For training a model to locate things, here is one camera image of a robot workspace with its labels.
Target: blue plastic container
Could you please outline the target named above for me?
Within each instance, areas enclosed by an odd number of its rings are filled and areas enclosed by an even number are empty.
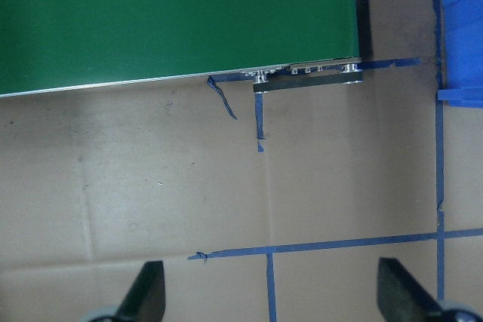
[[[451,106],[483,108],[483,0],[442,0]]]

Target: green surface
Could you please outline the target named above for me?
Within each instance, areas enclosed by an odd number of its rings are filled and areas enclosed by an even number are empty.
[[[0,0],[0,94],[358,56],[354,0]]]

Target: green board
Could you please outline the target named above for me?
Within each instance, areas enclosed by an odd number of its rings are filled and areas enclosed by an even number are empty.
[[[0,0],[0,95],[357,56],[354,0]]]

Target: green panel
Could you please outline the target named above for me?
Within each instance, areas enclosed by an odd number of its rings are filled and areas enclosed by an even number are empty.
[[[0,94],[357,57],[354,0],[0,0]]]

